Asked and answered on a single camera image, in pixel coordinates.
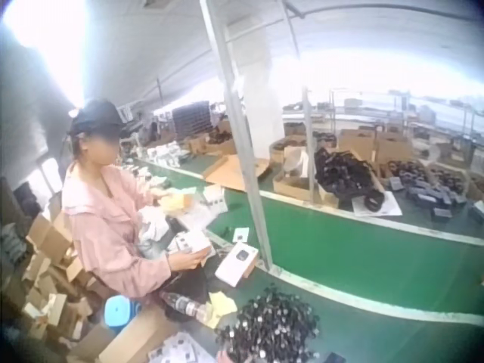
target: pile of black cables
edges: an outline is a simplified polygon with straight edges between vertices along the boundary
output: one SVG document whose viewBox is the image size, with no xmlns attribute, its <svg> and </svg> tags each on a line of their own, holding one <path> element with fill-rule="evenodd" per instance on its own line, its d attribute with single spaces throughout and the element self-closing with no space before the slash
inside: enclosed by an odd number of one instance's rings
<svg viewBox="0 0 484 363">
<path fill-rule="evenodd" d="M 319 356 L 306 347 L 318 334 L 319 317 L 298 296 L 264 290 L 241 309 L 235 326 L 218 330 L 217 341 L 236 363 L 249 357 L 270 363 L 304 363 Z"/>
<path fill-rule="evenodd" d="M 315 153 L 316 180 L 328 193 L 340 200 L 367 195 L 374 189 L 371 165 L 358 160 L 351 152 Z"/>
</svg>

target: green conveyor belt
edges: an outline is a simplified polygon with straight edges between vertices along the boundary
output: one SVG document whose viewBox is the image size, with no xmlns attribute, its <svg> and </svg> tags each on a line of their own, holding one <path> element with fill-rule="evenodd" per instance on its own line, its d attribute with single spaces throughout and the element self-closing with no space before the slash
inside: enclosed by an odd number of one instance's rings
<svg viewBox="0 0 484 363">
<path fill-rule="evenodd" d="M 199 167 L 190 170 L 200 173 L 204 167 Z M 206 184 L 160 167 L 150 169 L 153 174 L 169 176 L 178 188 Z M 232 232 L 224 235 L 226 228 L 251 227 L 249 242 L 257 245 L 246 194 L 226 191 L 226 199 L 229 212 L 209 229 L 231 239 Z M 268 198 L 262 198 L 262 203 L 276 265 L 383 303 L 484 315 L 482 247 L 370 225 Z"/>
</svg>

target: cardboard sheet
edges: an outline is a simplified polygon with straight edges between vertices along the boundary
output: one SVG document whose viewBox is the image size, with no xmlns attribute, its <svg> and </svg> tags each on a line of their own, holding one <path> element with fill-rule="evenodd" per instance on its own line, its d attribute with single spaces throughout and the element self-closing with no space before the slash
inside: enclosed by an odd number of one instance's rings
<svg viewBox="0 0 484 363">
<path fill-rule="evenodd" d="M 256 176 L 259 177 L 267 170 L 269 161 L 256 159 Z M 244 179 L 240 170 L 240 161 L 237 155 L 228 155 L 217 160 L 205 172 L 203 178 L 209 183 L 219 184 L 223 187 L 245 191 Z"/>
</svg>

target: pink jacket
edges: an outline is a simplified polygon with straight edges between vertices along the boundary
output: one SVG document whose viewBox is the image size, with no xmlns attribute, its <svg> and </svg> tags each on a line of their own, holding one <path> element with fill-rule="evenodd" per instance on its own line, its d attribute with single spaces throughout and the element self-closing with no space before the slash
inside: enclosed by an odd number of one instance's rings
<svg viewBox="0 0 484 363">
<path fill-rule="evenodd" d="M 135 178 L 115 166 L 102 169 L 113 198 L 72 177 L 70 170 L 62 206 L 84 269 L 127 297 L 142 298 L 156 290 L 171 275 L 166 256 L 144 259 L 136 247 L 138 210 L 152 204 L 151 195 L 140 192 Z"/>
</svg>

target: black cable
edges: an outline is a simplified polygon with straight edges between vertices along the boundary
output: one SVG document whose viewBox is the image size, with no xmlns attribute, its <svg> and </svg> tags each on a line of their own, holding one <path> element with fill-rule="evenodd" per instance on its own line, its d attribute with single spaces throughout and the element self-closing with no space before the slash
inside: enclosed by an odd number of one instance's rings
<svg viewBox="0 0 484 363">
<path fill-rule="evenodd" d="M 373 189 L 365 195 L 365 206 L 370 212 L 378 212 L 385 201 L 385 194 Z"/>
</svg>

